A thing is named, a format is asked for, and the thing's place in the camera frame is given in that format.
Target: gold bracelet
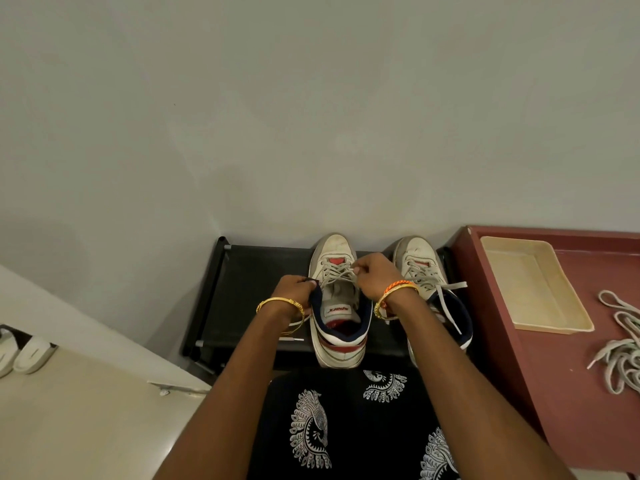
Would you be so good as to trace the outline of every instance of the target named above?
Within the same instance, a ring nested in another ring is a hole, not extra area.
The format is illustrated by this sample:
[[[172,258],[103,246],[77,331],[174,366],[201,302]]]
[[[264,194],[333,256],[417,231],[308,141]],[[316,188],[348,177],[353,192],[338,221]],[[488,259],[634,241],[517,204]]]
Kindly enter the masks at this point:
[[[274,300],[278,300],[278,301],[286,301],[287,303],[292,304],[293,306],[295,306],[297,309],[300,310],[300,315],[302,315],[302,320],[300,320],[299,322],[293,322],[293,323],[289,323],[287,325],[287,327],[290,327],[292,325],[298,325],[297,327],[295,327],[293,330],[291,331],[284,331],[282,332],[282,335],[291,335],[292,333],[294,333],[295,331],[297,331],[301,326],[302,323],[305,322],[305,309],[302,305],[300,305],[297,301],[292,300],[290,298],[282,298],[280,296],[274,296],[272,298],[267,298],[264,301],[260,302],[260,305],[258,305],[258,308],[255,309],[255,313],[256,315],[258,314],[258,312],[260,311],[260,309],[262,308],[262,306],[267,303],[268,301],[274,301]]]
[[[393,288],[391,288],[391,290],[388,290],[386,293],[384,293],[384,295],[382,295],[382,298],[380,298],[378,300],[378,302],[376,303],[375,308],[373,309],[373,313],[380,319],[380,320],[397,320],[398,317],[383,317],[382,315],[380,315],[380,306],[382,306],[382,304],[385,302],[385,299],[394,291],[399,290],[400,288],[413,288],[414,290],[418,291],[418,287],[416,285],[414,285],[413,283],[402,283],[400,285],[397,285]]]

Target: slipper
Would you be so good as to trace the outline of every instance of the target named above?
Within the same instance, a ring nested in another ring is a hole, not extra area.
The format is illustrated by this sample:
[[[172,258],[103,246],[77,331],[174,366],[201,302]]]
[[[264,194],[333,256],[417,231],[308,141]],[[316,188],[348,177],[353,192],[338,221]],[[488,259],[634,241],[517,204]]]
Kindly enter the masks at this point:
[[[0,334],[0,377],[4,377],[12,371],[13,360],[20,349],[18,342],[15,341],[15,337],[9,330],[0,328]]]
[[[13,361],[13,370],[20,374],[32,374],[49,360],[57,348],[57,345],[45,339],[32,337]]]

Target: black cloth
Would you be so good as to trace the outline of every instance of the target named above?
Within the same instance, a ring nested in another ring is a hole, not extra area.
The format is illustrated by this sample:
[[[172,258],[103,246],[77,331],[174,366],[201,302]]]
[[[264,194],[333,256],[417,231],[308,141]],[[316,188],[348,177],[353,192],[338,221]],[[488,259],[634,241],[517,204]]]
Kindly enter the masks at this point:
[[[457,479],[416,369],[309,369],[269,385],[248,478]]]

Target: hand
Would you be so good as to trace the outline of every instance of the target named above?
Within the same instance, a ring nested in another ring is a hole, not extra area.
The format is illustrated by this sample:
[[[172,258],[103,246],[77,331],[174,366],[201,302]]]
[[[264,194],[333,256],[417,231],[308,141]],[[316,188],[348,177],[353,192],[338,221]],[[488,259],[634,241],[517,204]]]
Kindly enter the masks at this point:
[[[309,295],[311,294],[311,291],[316,288],[316,282],[313,280],[305,281],[306,279],[306,276],[295,276],[292,274],[284,275],[276,285],[276,289],[273,290],[271,297],[289,298],[293,301],[297,301],[302,305],[302,307],[304,307],[305,315],[310,314],[311,307],[309,306]],[[287,323],[292,319],[295,319],[294,321],[301,319],[298,307],[293,306],[286,301],[270,301],[262,306],[260,311],[263,310],[281,317],[286,317]]]
[[[367,254],[351,265],[356,284],[373,301],[378,301],[391,283],[403,280],[396,266],[381,253]]]

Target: shoelace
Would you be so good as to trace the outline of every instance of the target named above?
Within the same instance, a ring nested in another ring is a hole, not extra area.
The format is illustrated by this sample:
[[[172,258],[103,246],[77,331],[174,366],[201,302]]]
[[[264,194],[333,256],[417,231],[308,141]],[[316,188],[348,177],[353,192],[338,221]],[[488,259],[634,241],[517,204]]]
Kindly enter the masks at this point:
[[[321,262],[323,267],[320,286],[324,287],[336,281],[346,281],[355,284],[356,275],[353,273],[351,263],[333,264],[329,259]]]
[[[611,295],[617,304],[606,301],[604,298],[606,295]],[[625,385],[640,392],[640,310],[622,301],[613,291],[601,291],[598,293],[598,299],[606,306],[622,310],[615,312],[613,318],[628,332],[631,338],[608,341],[607,345],[596,354],[587,369],[590,369],[597,361],[603,360],[607,364],[604,371],[604,381],[610,393],[620,394],[625,389]],[[612,386],[614,369],[618,371],[618,384],[615,388]]]
[[[440,275],[438,274],[436,268],[430,266],[419,266],[415,259],[412,257],[407,260],[407,265],[409,265],[409,276],[405,276],[408,281],[414,282],[416,286],[420,288],[424,288],[427,291],[436,290],[438,293],[438,297],[440,298],[440,304],[442,305],[442,311],[444,311],[444,315],[447,317],[460,335],[462,332],[460,331],[458,325],[455,320],[451,316],[449,309],[447,308],[447,304],[444,301],[444,294],[442,290],[457,290],[459,288],[466,288],[467,282],[463,281],[460,283],[441,283]]]

